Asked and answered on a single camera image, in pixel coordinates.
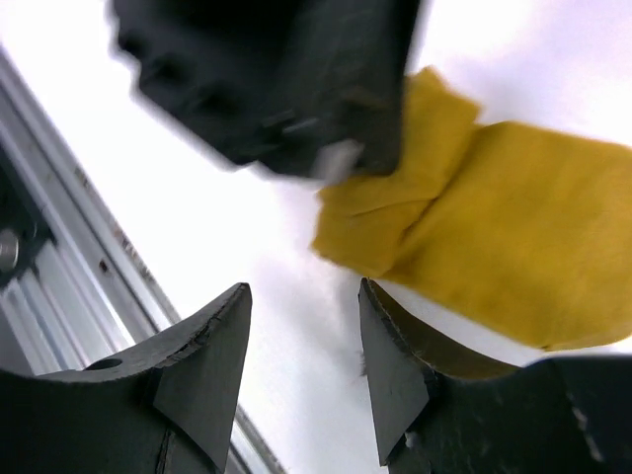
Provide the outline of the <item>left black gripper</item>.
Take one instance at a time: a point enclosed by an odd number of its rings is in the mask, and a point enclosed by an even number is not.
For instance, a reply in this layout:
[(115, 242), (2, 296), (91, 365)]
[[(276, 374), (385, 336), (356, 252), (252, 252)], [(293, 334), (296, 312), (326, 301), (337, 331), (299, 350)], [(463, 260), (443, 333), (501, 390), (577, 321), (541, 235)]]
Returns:
[(421, 3), (115, 1), (136, 90), (232, 164), (387, 176)]

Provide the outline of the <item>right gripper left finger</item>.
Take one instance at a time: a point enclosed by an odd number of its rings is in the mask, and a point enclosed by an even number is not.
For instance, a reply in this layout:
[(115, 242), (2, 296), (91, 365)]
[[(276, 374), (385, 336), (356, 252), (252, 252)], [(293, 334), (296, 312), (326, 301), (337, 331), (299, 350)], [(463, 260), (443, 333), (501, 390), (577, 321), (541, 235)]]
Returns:
[(83, 370), (1, 375), (5, 473), (221, 473), (251, 323), (238, 283)]

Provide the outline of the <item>yellow bear sock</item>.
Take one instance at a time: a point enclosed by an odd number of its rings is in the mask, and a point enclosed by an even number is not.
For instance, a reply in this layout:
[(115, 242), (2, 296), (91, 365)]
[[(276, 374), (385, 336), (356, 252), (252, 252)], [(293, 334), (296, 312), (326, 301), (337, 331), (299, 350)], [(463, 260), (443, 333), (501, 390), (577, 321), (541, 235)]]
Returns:
[(408, 77), (386, 177), (322, 190), (313, 249), (526, 346), (631, 333), (631, 151), (479, 106), (426, 67)]

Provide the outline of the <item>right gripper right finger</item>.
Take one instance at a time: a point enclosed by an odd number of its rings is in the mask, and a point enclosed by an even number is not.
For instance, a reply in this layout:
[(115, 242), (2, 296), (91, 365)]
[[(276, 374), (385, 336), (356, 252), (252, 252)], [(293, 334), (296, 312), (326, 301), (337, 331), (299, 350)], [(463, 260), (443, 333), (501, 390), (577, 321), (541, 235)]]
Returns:
[(519, 367), (414, 317), (376, 282), (358, 294), (379, 462), (392, 473), (627, 473), (631, 359)]

